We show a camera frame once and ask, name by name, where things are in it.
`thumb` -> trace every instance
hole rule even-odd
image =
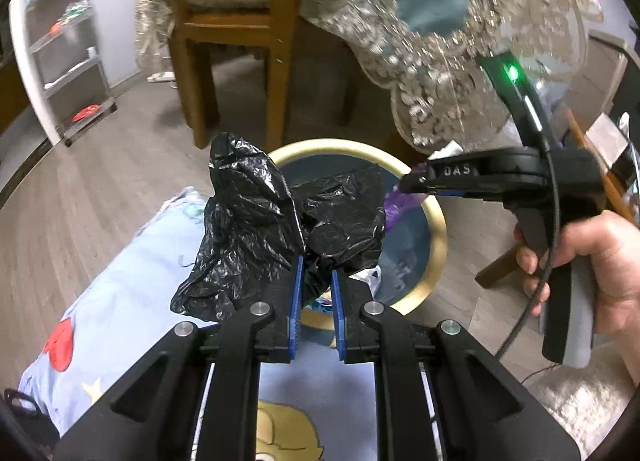
[[[620,225],[628,224],[622,217],[605,210],[602,214],[569,223],[560,234],[554,267],[570,263],[576,255],[598,255],[619,245]]]

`green led light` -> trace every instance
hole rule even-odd
[[[507,74],[509,75],[509,78],[513,83],[516,83],[516,80],[520,76],[520,72],[518,71],[518,68],[515,66],[510,66],[509,69],[507,70]]]

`blue gripper pad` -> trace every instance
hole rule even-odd
[[[300,335],[300,317],[302,314],[302,273],[304,262],[302,255],[300,255],[298,258],[296,280],[291,300],[291,313],[289,313],[289,357],[291,360],[296,358],[298,337]]]
[[[338,349],[340,360],[344,361],[347,356],[346,328],[342,296],[340,295],[340,283],[338,282],[338,272],[335,270],[332,271],[331,276],[331,300],[334,304],[335,345]]]

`black plastic bag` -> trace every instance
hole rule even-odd
[[[211,144],[209,167],[215,195],[205,207],[193,271],[172,298],[175,313],[227,319],[259,300],[305,245],[304,304],[327,289],[335,267],[353,273],[377,264],[385,225],[377,165],[290,191],[265,152],[221,133]]]
[[[351,275],[375,267],[385,234],[384,190],[378,165],[292,188],[306,243],[305,301],[318,298],[338,266]]]
[[[215,194],[204,211],[204,239],[171,310],[222,321],[257,300],[304,244],[289,187],[263,151],[220,133],[211,142],[209,168]]]

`metal screw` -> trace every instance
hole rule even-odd
[[[443,333],[447,335],[457,335],[460,333],[460,324],[458,324],[455,320],[445,320],[442,324],[440,324],[440,329],[442,329]]]
[[[191,322],[178,322],[178,324],[176,324],[174,327],[174,333],[178,336],[189,336],[191,333],[193,333],[194,329],[195,326]]]
[[[364,311],[366,311],[370,315],[379,315],[380,313],[385,311],[385,307],[377,300],[371,300],[364,305]]]
[[[270,309],[271,306],[266,302],[254,302],[251,305],[251,313],[253,313],[255,316],[266,315],[267,313],[269,313]]]

